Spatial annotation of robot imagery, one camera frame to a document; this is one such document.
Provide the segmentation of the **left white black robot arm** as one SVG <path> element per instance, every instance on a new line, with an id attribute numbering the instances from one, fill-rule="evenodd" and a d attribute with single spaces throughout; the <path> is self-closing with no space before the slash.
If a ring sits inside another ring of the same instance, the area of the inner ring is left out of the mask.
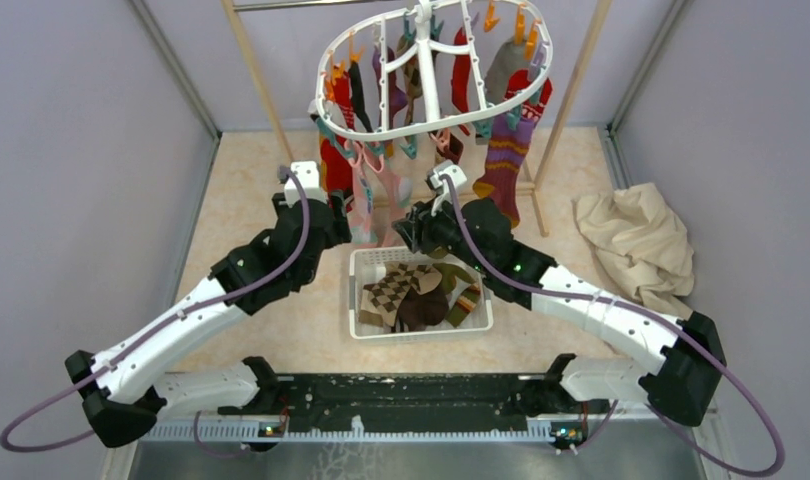
<path id="1" fill-rule="evenodd" d="M 287 204 L 276 194 L 277 222 L 231 250 L 181 301 L 129 339 L 65 361 L 93 433 L 109 448 L 132 443 L 161 420 L 200 411 L 266 414 L 282 397 L 278 376 L 259 356 L 221 371 L 172 373 L 209 338 L 313 282 L 322 254 L 351 239 L 345 201 Z"/>

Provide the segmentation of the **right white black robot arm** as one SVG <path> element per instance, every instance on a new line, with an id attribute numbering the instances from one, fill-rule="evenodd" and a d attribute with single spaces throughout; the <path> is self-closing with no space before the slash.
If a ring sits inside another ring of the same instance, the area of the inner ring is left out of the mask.
<path id="1" fill-rule="evenodd" d="M 644 402 L 666 419 L 699 426 L 726 363 L 715 322 L 693 311 L 686 318 L 635 304 L 578 277 L 553 257 L 514 238 L 511 223 L 490 199 L 456 211 L 416 203 L 392 225 L 415 253 L 441 250 L 476 270 L 496 297 L 568 321 L 616 348 L 627 361 L 566 354 L 544 398 L 557 412 L 594 399 Z"/>

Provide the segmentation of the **olive green striped sock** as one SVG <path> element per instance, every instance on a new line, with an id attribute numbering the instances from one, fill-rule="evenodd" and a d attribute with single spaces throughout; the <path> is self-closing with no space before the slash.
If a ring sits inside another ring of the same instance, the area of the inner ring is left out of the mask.
<path id="1" fill-rule="evenodd" d="M 476 279 L 463 267 L 446 263 L 434 263 L 432 267 L 441 275 L 439 286 L 451 301 L 445 321 L 458 328 L 476 309 L 482 290 Z"/>

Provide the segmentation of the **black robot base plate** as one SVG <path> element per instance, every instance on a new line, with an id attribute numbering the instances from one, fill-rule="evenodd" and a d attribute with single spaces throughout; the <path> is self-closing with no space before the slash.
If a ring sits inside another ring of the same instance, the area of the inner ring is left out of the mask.
<path id="1" fill-rule="evenodd" d="M 226 416 L 286 414 L 291 433 L 521 432 L 540 415 L 600 414 L 606 400 L 579 402 L 545 374 L 294 374 Z"/>

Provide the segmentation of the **pink green patterned sock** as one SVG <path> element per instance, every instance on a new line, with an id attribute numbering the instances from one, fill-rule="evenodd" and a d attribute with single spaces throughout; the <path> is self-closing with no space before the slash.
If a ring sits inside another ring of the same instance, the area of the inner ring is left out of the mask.
<path id="1" fill-rule="evenodd" d="M 392 247 L 400 237 L 393 229 L 395 221 L 403 219 L 410 206 L 412 195 L 412 182 L 410 178 L 397 174 L 387 162 L 384 155 L 370 153 L 367 159 L 368 166 L 376 174 L 388 199 L 388 222 L 385 227 L 382 247 Z"/>

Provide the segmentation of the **dark brown sock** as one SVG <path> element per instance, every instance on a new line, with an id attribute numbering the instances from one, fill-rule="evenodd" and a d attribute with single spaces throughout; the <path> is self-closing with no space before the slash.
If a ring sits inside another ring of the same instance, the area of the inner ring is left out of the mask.
<path id="1" fill-rule="evenodd" d="M 399 305 L 393 330 L 421 332 L 443 322 L 449 312 L 446 293 L 441 285 L 420 294 L 411 289 Z"/>

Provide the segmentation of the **white perforated plastic basket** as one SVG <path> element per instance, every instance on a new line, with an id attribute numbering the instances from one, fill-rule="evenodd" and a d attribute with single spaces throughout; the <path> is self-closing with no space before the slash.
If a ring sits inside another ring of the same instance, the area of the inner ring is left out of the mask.
<path id="1" fill-rule="evenodd" d="M 390 263 L 413 263 L 432 265 L 436 261 L 426 255 L 414 254 L 406 247 L 389 247 L 355 250 L 349 258 L 348 324 L 353 339 L 364 344 L 393 345 L 428 340 L 458 340 L 478 336 L 494 325 L 492 299 L 489 291 L 483 292 L 475 302 L 474 310 L 459 327 L 446 323 L 429 326 L 425 331 L 415 333 L 390 333 L 382 327 L 363 324 L 359 321 L 360 287 L 378 281 L 383 277 L 384 267 Z"/>

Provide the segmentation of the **brown yellow argyle sock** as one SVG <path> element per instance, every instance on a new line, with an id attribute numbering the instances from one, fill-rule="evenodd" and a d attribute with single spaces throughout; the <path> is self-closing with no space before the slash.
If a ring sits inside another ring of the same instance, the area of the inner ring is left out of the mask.
<path id="1" fill-rule="evenodd" d="M 386 263 L 385 275 L 362 287 L 358 322 L 393 327 L 399 307 L 410 292 L 429 293 L 440 285 L 441 280 L 441 273 L 430 264 Z"/>

